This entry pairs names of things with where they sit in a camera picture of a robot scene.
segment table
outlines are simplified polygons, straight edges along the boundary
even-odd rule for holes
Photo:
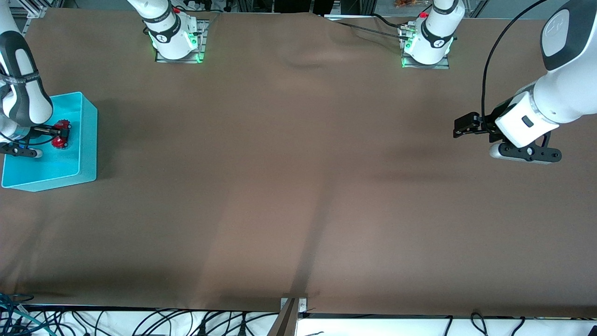
[[[214,17],[214,14],[201,13]],[[371,19],[350,21],[391,32]],[[452,139],[503,20],[451,69],[311,14],[222,14],[205,62],[158,64],[132,11],[51,9],[27,40],[48,94],[99,109],[97,181],[0,191],[0,291],[38,302],[330,313],[594,316],[597,118],[541,166]],[[541,76],[543,22],[496,51],[489,109]]]

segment metal bracket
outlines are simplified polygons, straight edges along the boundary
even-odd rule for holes
[[[295,336],[297,322],[299,320],[299,308],[306,310],[306,298],[283,298],[282,311],[276,317],[272,328],[269,329],[267,336]]]
[[[280,300],[280,310],[284,309],[284,304],[288,301],[288,298],[282,298]],[[304,313],[307,311],[307,298],[298,298],[298,312]]]

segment cyan container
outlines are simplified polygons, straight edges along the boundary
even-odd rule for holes
[[[42,191],[95,181],[97,177],[97,108],[81,92],[50,97],[54,114],[46,123],[70,121],[69,146],[56,149],[51,143],[33,146],[43,150],[40,158],[4,155],[2,187]],[[41,137],[31,142],[47,139]]]

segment red connector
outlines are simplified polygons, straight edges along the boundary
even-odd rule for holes
[[[69,129],[70,128],[70,121],[68,120],[60,120],[59,122],[54,124],[54,128],[57,129]],[[68,146],[68,138],[64,136],[57,136],[52,139],[52,146],[58,149],[64,149]]]

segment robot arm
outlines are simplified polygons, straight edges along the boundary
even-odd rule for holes
[[[597,113],[597,2],[570,1],[541,33],[547,74],[521,89],[497,127],[516,147],[560,124]]]
[[[464,10],[462,0],[433,0],[429,16],[419,17],[413,23],[417,33],[410,43],[404,44],[404,52],[424,65],[441,61],[450,50]]]
[[[0,87],[2,134],[20,139],[28,133],[29,127],[50,119],[52,101],[44,91],[31,50],[19,33],[5,0],[0,0],[0,80],[5,84]],[[9,141],[0,136],[0,143]]]
[[[190,33],[197,31],[197,19],[185,13],[175,13],[170,0],[127,1],[141,15],[153,46],[165,58],[181,59],[197,47],[196,41],[189,38]]]
[[[128,0],[142,16],[153,46],[166,59],[180,59],[197,48],[196,19],[175,13],[169,0]],[[26,149],[29,139],[64,134],[56,126],[42,125],[53,114],[33,54],[19,32],[7,0],[0,0],[0,152],[35,157]]]
[[[454,122],[454,137],[490,134],[490,155],[553,163],[561,152],[547,147],[552,130],[597,113],[597,1],[570,0],[545,24],[541,52],[547,74],[520,89],[485,120],[471,112]],[[543,137],[541,145],[536,140]]]

